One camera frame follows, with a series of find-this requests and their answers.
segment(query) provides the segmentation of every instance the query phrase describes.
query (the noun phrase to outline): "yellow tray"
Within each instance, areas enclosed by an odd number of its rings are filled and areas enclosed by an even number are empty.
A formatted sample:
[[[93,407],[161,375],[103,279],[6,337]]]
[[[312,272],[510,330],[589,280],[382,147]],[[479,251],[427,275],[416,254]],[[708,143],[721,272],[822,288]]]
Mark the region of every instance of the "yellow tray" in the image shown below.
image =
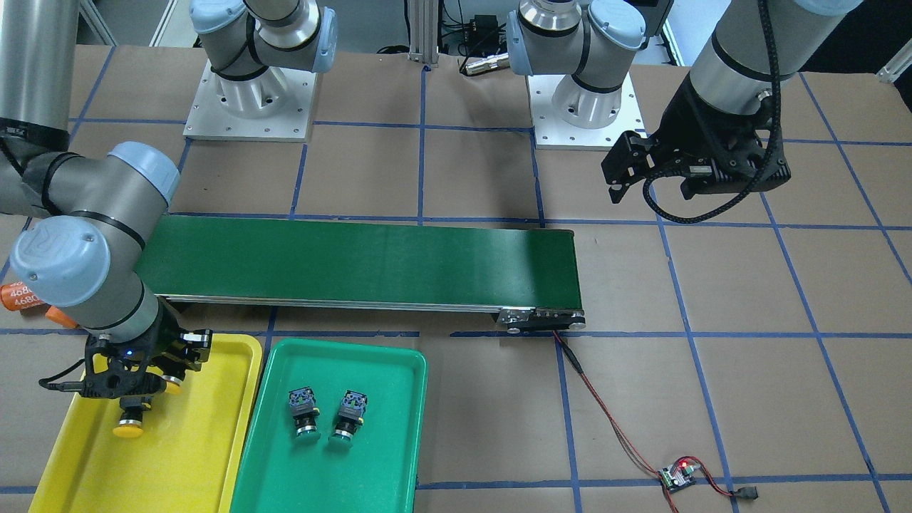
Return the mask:
[[[139,438],[111,433],[117,401],[76,396],[29,513],[227,513],[262,359],[253,337],[216,334],[202,372],[155,398]]]

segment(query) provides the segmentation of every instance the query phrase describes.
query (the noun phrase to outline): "robotic arm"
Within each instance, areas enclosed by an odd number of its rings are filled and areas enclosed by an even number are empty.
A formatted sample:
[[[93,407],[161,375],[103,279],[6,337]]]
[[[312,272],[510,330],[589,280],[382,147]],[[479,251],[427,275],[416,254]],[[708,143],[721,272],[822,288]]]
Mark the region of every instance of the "robotic arm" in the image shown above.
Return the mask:
[[[646,44],[646,21],[623,0],[523,0],[507,22],[510,67],[517,75],[565,75],[552,105],[580,128],[611,124],[624,77]]]
[[[288,107],[295,93],[281,68],[325,73],[336,58],[336,13],[316,0],[193,0],[190,12],[216,82],[206,98],[242,122]],[[185,135],[200,137],[200,127]]]
[[[16,240],[10,265],[89,333],[85,379],[52,382],[77,364],[39,383],[120,398],[120,427],[137,428],[151,396],[176,391],[187,371],[200,370],[212,342],[208,330],[181,329],[133,271],[180,176],[139,142],[99,161],[67,152],[78,2],[2,6],[0,212],[46,218]]]
[[[647,204],[678,223],[697,223],[733,207],[751,192],[769,191],[791,178],[782,153],[781,81],[788,80],[861,0],[732,0],[710,41],[652,136],[624,132],[602,161],[611,201],[619,203],[639,181]],[[769,130],[766,148],[757,130]],[[649,186],[684,178],[681,192],[737,193],[696,217],[671,215]]]

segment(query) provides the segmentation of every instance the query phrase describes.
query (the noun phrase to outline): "conveyor belt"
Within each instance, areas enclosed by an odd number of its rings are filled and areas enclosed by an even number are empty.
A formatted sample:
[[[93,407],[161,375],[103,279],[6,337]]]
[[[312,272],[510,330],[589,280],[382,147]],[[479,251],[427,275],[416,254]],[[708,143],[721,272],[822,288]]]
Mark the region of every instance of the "conveyor belt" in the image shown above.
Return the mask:
[[[174,301],[581,318],[573,236],[166,215],[137,272]]]

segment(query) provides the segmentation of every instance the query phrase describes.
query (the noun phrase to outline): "table surface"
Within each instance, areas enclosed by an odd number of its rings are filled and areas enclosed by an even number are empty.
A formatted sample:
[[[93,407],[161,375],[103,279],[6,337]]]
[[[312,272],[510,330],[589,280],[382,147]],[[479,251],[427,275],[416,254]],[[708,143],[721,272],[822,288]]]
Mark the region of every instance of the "table surface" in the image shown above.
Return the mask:
[[[74,152],[143,141],[177,162],[173,213],[575,231],[588,327],[568,338],[653,466],[700,457],[754,484],[735,509],[705,485],[687,511],[912,510],[912,114],[867,75],[784,88],[793,179],[709,223],[607,198],[602,152],[534,147],[523,78],[468,79],[441,56],[341,54],[307,145],[186,141],[199,49],[80,47]],[[634,67],[655,130],[687,70]],[[658,183],[666,209],[709,210]],[[28,222],[0,217],[0,257]],[[4,265],[4,282],[14,280]],[[482,314],[194,306],[189,329],[415,348],[430,382],[416,511],[662,511],[547,336]],[[69,402],[36,380],[83,336],[0,313],[0,510],[25,511]]]

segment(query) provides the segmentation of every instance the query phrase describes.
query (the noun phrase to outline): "red wire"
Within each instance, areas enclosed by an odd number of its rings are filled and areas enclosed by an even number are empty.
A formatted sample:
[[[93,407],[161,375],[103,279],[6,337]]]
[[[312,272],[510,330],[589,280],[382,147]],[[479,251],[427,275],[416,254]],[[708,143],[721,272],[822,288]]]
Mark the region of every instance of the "red wire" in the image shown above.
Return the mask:
[[[564,346],[565,345],[564,340],[557,333],[557,331],[556,330],[552,331],[552,333],[554,334],[554,338],[557,340],[557,342],[559,344],[561,344],[562,346]],[[639,458],[639,463],[643,464],[643,466],[649,472],[655,474],[656,477],[659,478],[659,481],[661,481],[658,471],[655,468],[653,468],[653,466],[650,465],[649,462],[646,461],[646,458],[644,458],[643,455],[641,455],[639,453],[637,448],[634,447],[633,443],[630,442],[630,438],[628,438],[627,434],[624,433],[624,430],[621,429],[620,424],[618,424],[617,420],[615,420],[614,415],[612,415],[611,412],[608,411],[608,407],[605,405],[605,402],[602,401],[602,398],[601,398],[601,396],[598,395],[598,392],[596,392],[596,387],[592,386],[592,383],[589,381],[589,378],[586,376],[586,373],[578,372],[578,374],[579,374],[579,377],[583,379],[583,383],[586,384],[586,388],[589,389],[589,393],[591,393],[592,396],[596,399],[598,406],[600,408],[602,408],[602,412],[604,412],[605,416],[608,417],[608,422],[610,422],[611,426],[613,428],[615,428],[618,433],[620,433],[620,436],[627,443],[627,446],[630,448],[630,450],[632,450],[633,453],[637,456],[637,458]],[[715,479],[712,478],[712,474],[710,474],[710,471],[707,470],[706,465],[703,464],[703,462],[700,461],[700,459],[697,458],[696,456],[680,457],[680,458],[678,458],[678,461],[676,461],[674,463],[674,465],[677,466],[678,464],[680,464],[682,461],[685,461],[685,460],[691,460],[693,462],[696,462],[698,465],[700,465],[700,471],[703,473],[704,476],[706,476],[707,481],[710,482],[710,485],[713,487],[713,489],[716,490],[716,492],[718,492],[726,497],[734,497],[734,494],[721,489],[719,487],[719,485],[716,484]],[[665,495],[665,500],[668,501],[668,507],[671,508],[671,513],[680,513],[680,511],[678,511],[678,506],[675,505],[675,501],[671,498],[671,492],[668,491],[668,488],[666,488],[664,484],[662,484],[662,493]]]
[[[723,495],[725,497],[734,497],[734,494],[723,490],[722,488],[719,487],[719,485],[716,484],[716,480],[712,478],[712,474],[710,474],[710,470],[706,467],[705,463],[700,461],[699,458],[697,458],[696,456],[682,456],[682,457],[678,458],[678,462],[676,462],[676,464],[680,463],[684,460],[692,460],[692,461],[697,462],[697,464],[700,465],[700,472],[702,472],[703,475],[706,476],[706,480],[710,482],[710,486],[713,487],[713,489],[715,489],[717,493],[719,493],[720,495]]]
[[[671,508],[671,513],[680,513],[678,507],[675,506],[675,501],[671,498],[671,493],[668,492],[668,489],[663,486],[662,492],[665,494],[665,500],[668,501],[668,507]]]
[[[649,464],[649,462],[646,461],[646,458],[644,458],[643,455],[641,455],[639,453],[637,448],[634,447],[633,443],[630,442],[630,438],[627,437],[626,433],[624,433],[624,430],[622,430],[620,428],[620,425],[618,425],[617,421],[615,420],[615,417],[612,416],[611,413],[608,411],[608,407],[605,406],[605,402],[602,401],[602,398],[598,395],[598,392],[596,392],[596,388],[592,386],[592,383],[589,381],[589,378],[586,377],[586,374],[582,373],[579,375],[579,377],[583,378],[583,382],[586,384],[586,388],[589,389],[589,392],[592,393],[592,396],[596,398],[598,405],[602,408],[602,411],[605,412],[605,415],[608,417],[608,421],[610,421],[611,424],[618,430],[618,432],[621,433],[621,436],[623,436],[624,439],[627,440],[627,444],[630,445],[630,448],[637,455],[637,457],[639,457],[639,459],[643,463],[643,465],[646,466],[646,468],[649,470],[649,472],[652,472],[653,474],[657,475],[658,471],[655,468],[653,468],[652,465]]]

